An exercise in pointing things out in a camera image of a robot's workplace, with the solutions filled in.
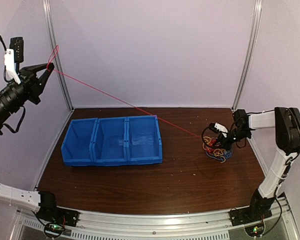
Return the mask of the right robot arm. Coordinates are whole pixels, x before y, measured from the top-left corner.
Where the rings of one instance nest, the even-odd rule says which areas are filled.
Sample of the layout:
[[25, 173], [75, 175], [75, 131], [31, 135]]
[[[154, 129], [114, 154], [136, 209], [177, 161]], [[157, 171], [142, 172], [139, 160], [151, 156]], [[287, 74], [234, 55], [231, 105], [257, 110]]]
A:
[[217, 134], [213, 143], [204, 146], [226, 151], [234, 143], [250, 139], [252, 132], [259, 129], [275, 129], [276, 153], [274, 160], [263, 182], [255, 190], [246, 216], [249, 220], [258, 220], [276, 199], [277, 191], [286, 180], [293, 162], [300, 154], [300, 111], [296, 107], [275, 107], [263, 112], [246, 112], [238, 109], [233, 114], [230, 128], [212, 122], [207, 129]]

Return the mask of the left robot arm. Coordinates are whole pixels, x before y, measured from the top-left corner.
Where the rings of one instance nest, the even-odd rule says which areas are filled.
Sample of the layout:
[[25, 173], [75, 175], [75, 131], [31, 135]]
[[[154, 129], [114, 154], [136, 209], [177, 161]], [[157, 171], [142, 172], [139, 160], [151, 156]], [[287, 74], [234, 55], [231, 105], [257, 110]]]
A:
[[[13, 134], [19, 131], [26, 114], [25, 111], [22, 113], [16, 129], [12, 129], [6, 120], [20, 108], [24, 108], [26, 101], [35, 105], [40, 103], [40, 95], [54, 68], [53, 63], [23, 67], [17, 75], [20, 83], [10, 82], [0, 91], [0, 136], [3, 135], [3, 127]], [[35, 213], [42, 211], [43, 215], [51, 222], [57, 222], [62, 218], [62, 211], [57, 207], [56, 197], [49, 191], [26, 191], [0, 183], [0, 201], [23, 207]]]

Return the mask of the blue plastic bin right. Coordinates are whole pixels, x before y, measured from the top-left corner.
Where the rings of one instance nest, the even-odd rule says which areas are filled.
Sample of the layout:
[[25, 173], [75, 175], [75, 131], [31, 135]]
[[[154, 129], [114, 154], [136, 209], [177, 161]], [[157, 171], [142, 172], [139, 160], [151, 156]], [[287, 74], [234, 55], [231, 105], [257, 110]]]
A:
[[156, 115], [127, 118], [127, 162], [153, 165], [163, 162], [163, 145]]

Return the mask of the blue plastic bin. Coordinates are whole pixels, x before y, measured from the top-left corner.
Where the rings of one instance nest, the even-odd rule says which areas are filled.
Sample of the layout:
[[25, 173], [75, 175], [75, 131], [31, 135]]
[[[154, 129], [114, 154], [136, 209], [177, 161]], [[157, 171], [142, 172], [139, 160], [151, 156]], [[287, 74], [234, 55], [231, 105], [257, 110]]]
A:
[[73, 119], [67, 129], [61, 154], [68, 167], [87, 167], [93, 165], [91, 153], [92, 139], [98, 118]]
[[92, 140], [93, 163], [97, 167], [116, 167], [128, 164], [126, 117], [97, 120]]
[[153, 165], [163, 162], [163, 145], [156, 115], [127, 118], [127, 162]]

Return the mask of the blue plastic bin left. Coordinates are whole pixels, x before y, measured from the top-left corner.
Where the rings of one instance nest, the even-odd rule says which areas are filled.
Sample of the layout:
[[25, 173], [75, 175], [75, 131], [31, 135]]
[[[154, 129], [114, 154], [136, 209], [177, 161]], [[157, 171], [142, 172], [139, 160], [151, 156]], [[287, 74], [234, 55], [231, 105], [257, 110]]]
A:
[[91, 153], [92, 139], [98, 118], [73, 119], [67, 129], [61, 154], [68, 167], [87, 167], [93, 165]]

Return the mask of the right circuit board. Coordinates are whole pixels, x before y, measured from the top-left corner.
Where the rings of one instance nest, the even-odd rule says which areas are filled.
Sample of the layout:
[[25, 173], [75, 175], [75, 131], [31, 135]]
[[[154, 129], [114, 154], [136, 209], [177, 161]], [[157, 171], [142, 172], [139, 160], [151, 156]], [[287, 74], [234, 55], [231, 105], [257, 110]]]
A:
[[244, 228], [244, 230], [249, 237], [258, 238], [263, 235], [265, 231], [265, 225], [261, 223], [248, 225]]

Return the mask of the circuit board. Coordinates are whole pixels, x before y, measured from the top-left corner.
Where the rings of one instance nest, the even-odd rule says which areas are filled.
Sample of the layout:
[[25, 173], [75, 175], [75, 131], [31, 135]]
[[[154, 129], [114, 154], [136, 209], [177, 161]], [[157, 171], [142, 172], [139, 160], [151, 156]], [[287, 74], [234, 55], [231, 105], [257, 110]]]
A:
[[65, 228], [56, 223], [47, 223], [43, 228], [43, 233], [49, 238], [57, 238], [60, 237]]
[[248, 225], [244, 228], [244, 230], [249, 237], [258, 238], [263, 235], [265, 231], [265, 225], [261, 223]]

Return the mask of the blue plastic bin middle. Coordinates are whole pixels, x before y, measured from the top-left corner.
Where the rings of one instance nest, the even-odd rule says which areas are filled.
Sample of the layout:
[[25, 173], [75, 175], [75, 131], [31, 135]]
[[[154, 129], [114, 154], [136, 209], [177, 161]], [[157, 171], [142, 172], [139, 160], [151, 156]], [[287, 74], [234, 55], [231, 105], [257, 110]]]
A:
[[97, 167], [116, 167], [128, 164], [126, 117], [97, 120], [92, 140], [93, 163]]

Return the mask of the left circuit board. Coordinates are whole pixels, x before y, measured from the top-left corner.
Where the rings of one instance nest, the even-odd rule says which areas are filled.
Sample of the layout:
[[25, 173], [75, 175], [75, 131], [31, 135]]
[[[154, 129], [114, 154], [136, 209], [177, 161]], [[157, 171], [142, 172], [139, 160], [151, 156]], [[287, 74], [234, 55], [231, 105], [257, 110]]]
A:
[[60, 237], [65, 228], [56, 223], [47, 223], [43, 228], [43, 233], [49, 238], [57, 238]]

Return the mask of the left aluminium frame post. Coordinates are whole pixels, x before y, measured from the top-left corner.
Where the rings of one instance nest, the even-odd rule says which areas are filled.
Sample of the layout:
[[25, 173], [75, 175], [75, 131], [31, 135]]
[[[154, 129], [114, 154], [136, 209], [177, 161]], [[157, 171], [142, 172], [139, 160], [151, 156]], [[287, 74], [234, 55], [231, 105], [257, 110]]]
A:
[[67, 106], [67, 109], [71, 112], [74, 107], [70, 98], [70, 94], [66, 85], [65, 77], [61, 74], [62, 72], [62, 65], [59, 57], [59, 53], [57, 53], [57, 39], [54, 29], [54, 23], [53, 23], [53, 16], [51, 11], [51, 1], [50, 0], [42, 0], [42, 6], [43, 6], [43, 14], [45, 18], [45, 24], [47, 28], [47, 34], [48, 39], [50, 43], [50, 48], [52, 50], [52, 57], [53, 57], [53, 63], [55, 65], [55, 70], [57, 74], [57, 78], [59, 81], [59, 85], [61, 87], [61, 92], [63, 95], [63, 98], [65, 100], [65, 104]]

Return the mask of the aluminium frame post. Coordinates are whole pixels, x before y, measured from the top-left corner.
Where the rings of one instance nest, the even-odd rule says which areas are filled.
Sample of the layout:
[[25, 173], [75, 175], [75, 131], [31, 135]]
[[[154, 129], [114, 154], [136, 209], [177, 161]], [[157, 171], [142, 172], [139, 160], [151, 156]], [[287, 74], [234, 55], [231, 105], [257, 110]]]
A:
[[244, 62], [243, 62], [242, 71], [240, 74], [239, 84], [238, 84], [236, 94], [234, 97], [234, 101], [233, 101], [233, 104], [231, 107], [231, 110], [233, 112], [238, 109], [241, 97], [244, 92], [245, 83], [248, 79], [248, 74], [249, 74], [249, 70], [251, 67], [252, 59], [253, 59], [253, 53], [254, 53], [257, 38], [259, 35], [259, 30], [260, 30], [261, 17], [262, 17], [262, 6], [263, 6], [262, 0], [254, 1], [252, 22], [251, 22], [251, 28], [250, 28], [249, 38], [248, 38], [246, 54], [245, 54], [245, 58], [244, 58]]
[[51, 1], [50, 0], [42, 0], [42, 6], [43, 6], [43, 14], [45, 18], [45, 24], [47, 28], [47, 34], [48, 39], [50, 43], [50, 48], [52, 50], [52, 57], [53, 57], [53, 63], [55, 65], [55, 70], [57, 74], [57, 78], [59, 81], [59, 85], [61, 87], [61, 92], [63, 95], [63, 98], [65, 100], [65, 104], [67, 106], [67, 109], [71, 112], [74, 107], [70, 98], [70, 94], [66, 85], [65, 77], [61, 74], [62, 72], [62, 65], [59, 57], [59, 53], [57, 53], [57, 39], [54, 29], [54, 23], [53, 23], [53, 16], [51, 11]]

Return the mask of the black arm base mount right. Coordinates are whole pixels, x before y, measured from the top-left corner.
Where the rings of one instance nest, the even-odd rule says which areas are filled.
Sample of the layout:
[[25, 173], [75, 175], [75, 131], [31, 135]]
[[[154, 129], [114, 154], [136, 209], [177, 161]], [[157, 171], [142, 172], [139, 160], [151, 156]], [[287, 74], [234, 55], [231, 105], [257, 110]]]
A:
[[229, 218], [232, 226], [246, 225], [253, 222], [261, 221], [262, 218], [269, 218], [272, 216], [270, 210], [266, 210], [262, 213], [252, 212], [250, 207], [244, 208], [232, 208], [229, 212]]

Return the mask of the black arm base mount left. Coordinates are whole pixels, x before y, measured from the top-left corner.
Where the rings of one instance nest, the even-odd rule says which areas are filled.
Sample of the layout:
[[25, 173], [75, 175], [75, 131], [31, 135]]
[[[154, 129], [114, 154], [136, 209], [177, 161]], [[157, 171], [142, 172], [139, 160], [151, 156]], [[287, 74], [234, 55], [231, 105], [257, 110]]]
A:
[[79, 212], [66, 208], [56, 207], [54, 209], [40, 208], [36, 216], [44, 221], [57, 223], [69, 227], [76, 227], [79, 219]]

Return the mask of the right aluminium frame post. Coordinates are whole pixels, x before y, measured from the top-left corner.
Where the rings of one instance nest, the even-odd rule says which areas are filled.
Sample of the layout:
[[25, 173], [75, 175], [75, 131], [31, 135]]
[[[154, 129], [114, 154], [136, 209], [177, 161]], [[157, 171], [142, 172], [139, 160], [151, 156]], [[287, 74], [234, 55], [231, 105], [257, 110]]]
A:
[[263, 6], [262, 0], [254, 1], [252, 22], [251, 22], [251, 28], [250, 28], [249, 38], [248, 38], [246, 54], [245, 54], [245, 58], [244, 58], [244, 62], [243, 62], [242, 71], [240, 74], [239, 84], [238, 84], [236, 94], [234, 97], [234, 101], [233, 101], [233, 104], [231, 107], [231, 110], [233, 112], [238, 109], [241, 97], [244, 92], [245, 83], [248, 79], [248, 74], [249, 74], [249, 70], [251, 67], [252, 59], [253, 59], [253, 53], [254, 53], [257, 38], [259, 35], [259, 30], [260, 30], [261, 17], [262, 17], [262, 6]]

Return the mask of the aluminium front rail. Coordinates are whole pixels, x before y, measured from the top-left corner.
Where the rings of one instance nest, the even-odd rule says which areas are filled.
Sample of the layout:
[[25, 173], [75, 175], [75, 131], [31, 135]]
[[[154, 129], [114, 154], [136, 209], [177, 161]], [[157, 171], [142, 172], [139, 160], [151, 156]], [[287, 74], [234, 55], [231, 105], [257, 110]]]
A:
[[292, 210], [285, 197], [271, 207], [271, 217], [233, 225], [230, 214], [239, 208], [167, 214], [133, 215], [80, 211], [76, 226], [68, 226], [60, 240], [253, 240], [248, 231], [265, 227], [261, 240], [299, 240]]

